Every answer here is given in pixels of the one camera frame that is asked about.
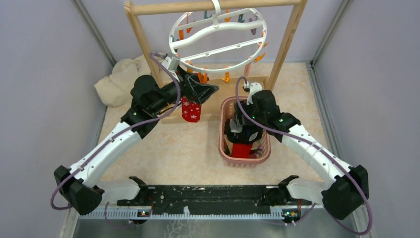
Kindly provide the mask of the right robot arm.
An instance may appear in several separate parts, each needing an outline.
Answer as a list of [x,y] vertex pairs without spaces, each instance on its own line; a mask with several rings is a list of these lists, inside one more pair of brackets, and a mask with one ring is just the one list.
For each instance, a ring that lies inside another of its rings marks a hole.
[[369,198],[368,172],[351,166],[322,146],[291,113],[281,112],[270,90],[248,96],[250,117],[268,133],[295,151],[322,178],[322,182],[291,175],[280,184],[279,199],[292,204],[303,199],[322,205],[332,217],[344,220]]

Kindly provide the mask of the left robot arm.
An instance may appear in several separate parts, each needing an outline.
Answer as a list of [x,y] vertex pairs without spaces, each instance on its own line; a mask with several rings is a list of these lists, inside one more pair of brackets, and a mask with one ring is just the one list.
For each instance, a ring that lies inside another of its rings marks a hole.
[[54,177],[58,192],[79,215],[87,215],[100,204],[143,205],[149,198],[145,184],[136,176],[99,184],[103,173],[130,147],[144,139],[163,117],[164,108],[182,104],[182,97],[203,104],[219,87],[201,83],[196,74],[178,67],[175,80],[159,87],[151,75],[142,75],[131,90],[131,107],[113,131],[94,150],[69,168],[59,166]]

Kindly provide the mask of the red snowflake sock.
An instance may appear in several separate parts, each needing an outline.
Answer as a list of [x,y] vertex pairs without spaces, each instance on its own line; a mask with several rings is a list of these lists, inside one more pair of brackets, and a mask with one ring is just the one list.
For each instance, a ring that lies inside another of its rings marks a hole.
[[189,123],[198,123],[201,117],[202,106],[182,97],[182,118]]

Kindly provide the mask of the plain red sock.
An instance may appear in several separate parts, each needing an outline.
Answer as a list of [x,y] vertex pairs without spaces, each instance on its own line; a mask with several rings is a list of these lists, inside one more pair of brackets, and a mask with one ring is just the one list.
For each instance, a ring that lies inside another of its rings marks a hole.
[[248,158],[252,150],[252,143],[233,143],[231,150],[231,157],[233,158]]

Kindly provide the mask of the black sock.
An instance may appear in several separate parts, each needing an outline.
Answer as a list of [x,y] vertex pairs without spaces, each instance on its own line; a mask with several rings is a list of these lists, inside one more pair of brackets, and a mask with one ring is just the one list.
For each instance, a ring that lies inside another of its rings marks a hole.
[[224,128],[224,135],[232,143],[250,144],[260,140],[263,129],[258,126],[244,126],[241,132],[232,132],[230,126]]

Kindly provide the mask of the grey sock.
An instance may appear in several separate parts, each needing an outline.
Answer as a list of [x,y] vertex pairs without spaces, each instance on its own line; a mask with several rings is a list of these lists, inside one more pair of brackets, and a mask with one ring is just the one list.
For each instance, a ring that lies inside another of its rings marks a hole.
[[241,111],[235,112],[230,119],[229,126],[232,133],[241,133],[245,124],[245,117]]

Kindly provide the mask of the pink plastic laundry basket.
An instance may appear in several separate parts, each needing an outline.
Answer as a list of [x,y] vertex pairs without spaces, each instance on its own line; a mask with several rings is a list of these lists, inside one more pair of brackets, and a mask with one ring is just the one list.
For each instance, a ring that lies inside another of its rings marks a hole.
[[234,116],[234,104],[236,98],[234,96],[228,97],[221,104],[220,109],[220,123],[219,123],[219,139],[218,151],[224,162],[231,167],[250,167],[253,168],[258,164],[264,163],[271,155],[270,137],[266,131],[262,133],[260,140],[253,143],[248,157],[232,157],[231,153],[234,151],[234,146],[227,140],[224,134],[226,125]]

